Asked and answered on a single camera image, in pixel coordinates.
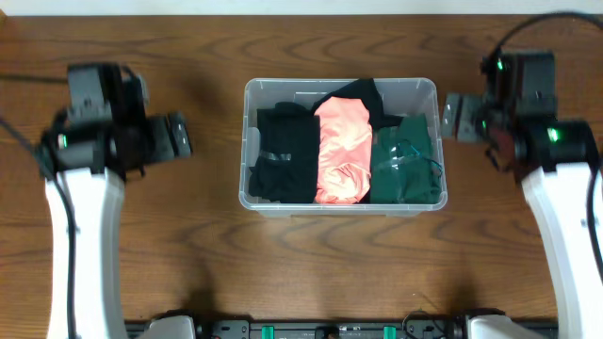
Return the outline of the dark green garment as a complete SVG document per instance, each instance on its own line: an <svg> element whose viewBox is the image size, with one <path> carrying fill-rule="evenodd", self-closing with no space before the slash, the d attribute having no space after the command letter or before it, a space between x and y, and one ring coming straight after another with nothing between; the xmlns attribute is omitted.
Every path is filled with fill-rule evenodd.
<svg viewBox="0 0 603 339"><path fill-rule="evenodd" d="M435 204L442 165L433 157L428 122L408 116L377 132L371 151L369 201L377 204Z"/></svg>

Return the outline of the large black garment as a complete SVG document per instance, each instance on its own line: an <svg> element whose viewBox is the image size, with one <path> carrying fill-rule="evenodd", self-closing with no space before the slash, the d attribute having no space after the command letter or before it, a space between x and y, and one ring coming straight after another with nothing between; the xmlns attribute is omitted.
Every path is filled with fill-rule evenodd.
<svg viewBox="0 0 603 339"><path fill-rule="evenodd" d="M386 115L383 109L383 99L378 92L372 78L358 79L341 89L330 92L320 100L314 102L311 111L315 112L324 102L331 97L344 99L360 99L369 113L369 123L374 130L385 127L399 126L402 116Z"/></svg>

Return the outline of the pink garment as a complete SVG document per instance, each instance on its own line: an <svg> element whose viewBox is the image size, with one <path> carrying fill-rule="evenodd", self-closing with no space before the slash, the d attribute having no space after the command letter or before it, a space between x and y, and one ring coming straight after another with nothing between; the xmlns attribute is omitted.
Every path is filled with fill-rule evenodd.
<svg viewBox="0 0 603 339"><path fill-rule="evenodd" d="M360 99L331 97L315 115L320 131L315 201L357 203L370 189L373 133L369 111Z"/></svg>

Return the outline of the black garment with tape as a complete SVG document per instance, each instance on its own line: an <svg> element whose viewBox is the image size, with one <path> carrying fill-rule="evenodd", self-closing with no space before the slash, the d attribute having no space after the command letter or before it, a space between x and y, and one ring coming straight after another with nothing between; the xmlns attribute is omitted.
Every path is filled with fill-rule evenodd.
<svg viewBox="0 0 603 339"><path fill-rule="evenodd" d="M312 203L317 194L319 117L280 102L257 110L260 150L251 167L249 194L270 202Z"/></svg>

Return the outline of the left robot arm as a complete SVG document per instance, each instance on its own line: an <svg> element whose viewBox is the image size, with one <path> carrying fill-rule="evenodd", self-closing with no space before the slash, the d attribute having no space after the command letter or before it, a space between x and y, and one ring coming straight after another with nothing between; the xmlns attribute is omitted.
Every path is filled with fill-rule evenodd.
<svg viewBox="0 0 603 339"><path fill-rule="evenodd" d="M191 156L181 113L149 117L141 76L117 63L71 65L71 103L35 151L53 230L50 338L125 338L119 230L126 175Z"/></svg>

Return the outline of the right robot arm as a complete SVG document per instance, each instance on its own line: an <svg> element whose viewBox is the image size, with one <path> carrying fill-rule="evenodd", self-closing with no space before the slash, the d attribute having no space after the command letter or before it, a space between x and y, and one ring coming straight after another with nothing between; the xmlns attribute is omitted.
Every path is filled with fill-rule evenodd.
<svg viewBox="0 0 603 339"><path fill-rule="evenodd" d="M555 57L496 49L482 95L450 93L443 137L484 143L534 215L555 291L558 335L602 335L602 156L587 121L561 120Z"/></svg>

